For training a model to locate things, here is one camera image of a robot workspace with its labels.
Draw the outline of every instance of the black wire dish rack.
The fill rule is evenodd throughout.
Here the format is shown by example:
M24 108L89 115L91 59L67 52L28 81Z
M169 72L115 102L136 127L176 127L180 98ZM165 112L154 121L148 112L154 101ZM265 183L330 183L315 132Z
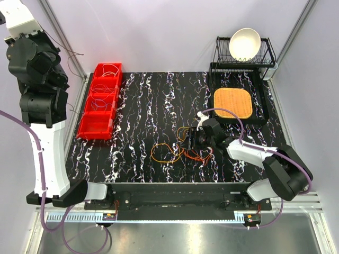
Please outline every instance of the black wire dish rack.
M242 119L244 124L265 125L269 120L266 96L263 89L263 78L268 68L274 67L276 56L270 39L261 38L261 46L252 59L234 59L229 51L229 37L217 37L217 45L209 70L210 104L214 107L214 92L218 88L241 88L252 96L252 115ZM266 71L260 76L260 68ZM211 113L219 123L235 124L234 118L223 118Z

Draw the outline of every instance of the marble pattern surface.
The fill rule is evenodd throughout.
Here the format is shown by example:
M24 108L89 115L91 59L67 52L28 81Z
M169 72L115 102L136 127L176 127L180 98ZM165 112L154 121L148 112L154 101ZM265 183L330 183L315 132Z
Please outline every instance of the marble pattern surface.
M263 169L227 157L212 155L206 165L185 156L173 164L160 164L151 159L150 151L156 143L168 143L177 152L177 129L191 126L196 113L209 108L211 95L207 77L207 72L125 73L112 139L77 139L78 119L66 162L68 176L106 183L251 182L263 179ZM225 72L220 78L225 87L248 90L256 115L262 117L255 88L246 72ZM247 125L244 140L280 146L286 141L267 84L264 94L269 102L270 119L262 127ZM229 135L239 135L239 125L227 124L224 128ZM154 157L174 158L165 146L158 147Z

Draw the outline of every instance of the red plastic compartment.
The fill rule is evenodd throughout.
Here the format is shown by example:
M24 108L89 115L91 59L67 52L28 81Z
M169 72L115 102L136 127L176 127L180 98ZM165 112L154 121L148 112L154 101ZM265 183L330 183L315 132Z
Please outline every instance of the red plastic compartment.
M110 94L120 87L118 78L94 79L91 83L90 94Z
M86 100L84 112L88 114L112 112L116 108L116 96L116 93L90 94Z
M95 115L85 113L81 119L77 137L83 139L111 139L113 121L112 113Z
M121 63L100 63L95 68L94 79L110 79L118 78L118 85L120 86L122 80Z

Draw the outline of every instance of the cable connector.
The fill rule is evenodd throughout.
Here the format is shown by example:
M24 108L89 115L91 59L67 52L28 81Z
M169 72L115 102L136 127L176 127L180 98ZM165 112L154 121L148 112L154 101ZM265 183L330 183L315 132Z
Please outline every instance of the cable connector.
M208 118L210 118L210 117L207 116L207 115L204 115L203 113L201 113L201 111L199 111L199 112L197 113L197 117L200 118L200 121L199 121L198 126L197 126L197 131L198 131L198 130L199 130L199 127L202 126L202 123L203 123L204 121L206 121L206 120L207 120Z

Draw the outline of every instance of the woven mat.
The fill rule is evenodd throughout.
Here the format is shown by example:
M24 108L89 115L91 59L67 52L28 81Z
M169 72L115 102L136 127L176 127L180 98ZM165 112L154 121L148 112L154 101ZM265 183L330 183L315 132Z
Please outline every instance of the woven mat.
M252 113L252 99L248 91L240 88L219 88L214 93L214 107L224 108L235 113L239 118L249 118ZM235 118L231 114L216 110L222 118Z

